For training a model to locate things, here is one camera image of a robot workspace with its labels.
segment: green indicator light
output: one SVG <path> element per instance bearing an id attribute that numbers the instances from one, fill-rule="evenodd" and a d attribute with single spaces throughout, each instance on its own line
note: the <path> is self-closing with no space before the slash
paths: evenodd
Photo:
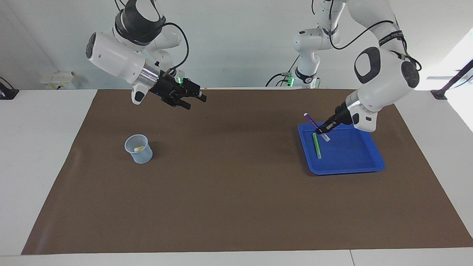
<path id="1" fill-rule="evenodd" d="M 290 77 L 288 81 L 288 87 L 292 87 L 294 85 L 294 77 Z"/>

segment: clear plastic cup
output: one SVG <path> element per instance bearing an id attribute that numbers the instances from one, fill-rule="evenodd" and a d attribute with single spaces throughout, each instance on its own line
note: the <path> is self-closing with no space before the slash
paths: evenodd
<path id="1" fill-rule="evenodd" d="M 135 148 L 141 146 L 144 147 L 142 150 L 135 151 Z M 133 160 L 139 164 L 147 163 L 153 157 L 153 151 L 149 146 L 148 138 L 141 134 L 129 137 L 125 141 L 125 150 L 133 157 Z"/>

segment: electrical outlet box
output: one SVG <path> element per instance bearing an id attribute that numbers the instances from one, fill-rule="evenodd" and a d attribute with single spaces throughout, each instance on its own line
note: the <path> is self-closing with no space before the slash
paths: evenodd
<path id="1" fill-rule="evenodd" d="M 79 80 L 73 72 L 59 72 L 40 80 L 44 89 L 77 89 Z"/>

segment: blue tray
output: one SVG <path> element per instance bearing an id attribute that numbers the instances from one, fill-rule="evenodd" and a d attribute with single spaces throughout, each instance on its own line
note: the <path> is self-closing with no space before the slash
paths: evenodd
<path id="1" fill-rule="evenodd" d="M 333 129 L 327 134 L 331 139 L 329 142 L 317 136 L 322 154 L 320 160 L 317 158 L 312 133 L 315 133 L 315 129 L 310 123 L 299 125 L 307 163 L 316 175 L 378 172 L 385 168 L 371 135 L 354 128 L 353 125 L 341 124 Z"/>

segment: purple marker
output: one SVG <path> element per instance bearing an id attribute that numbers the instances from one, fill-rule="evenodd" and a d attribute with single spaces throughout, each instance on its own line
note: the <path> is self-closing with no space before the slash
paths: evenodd
<path id="1" fill-rule="evenodd" d="M 307 119 L 307 121 L 309 121 L 315 127 L 315 129 L 319 128 L 319 126 L 315 123 L 315 121 L 310 117 L 308 113 L 305 113 L 304 117 Z M 327 136 L 327 134 L 323 133 L 321 134 L 321 136 L 326 142 L 330 141 L 330 138 Z"/>

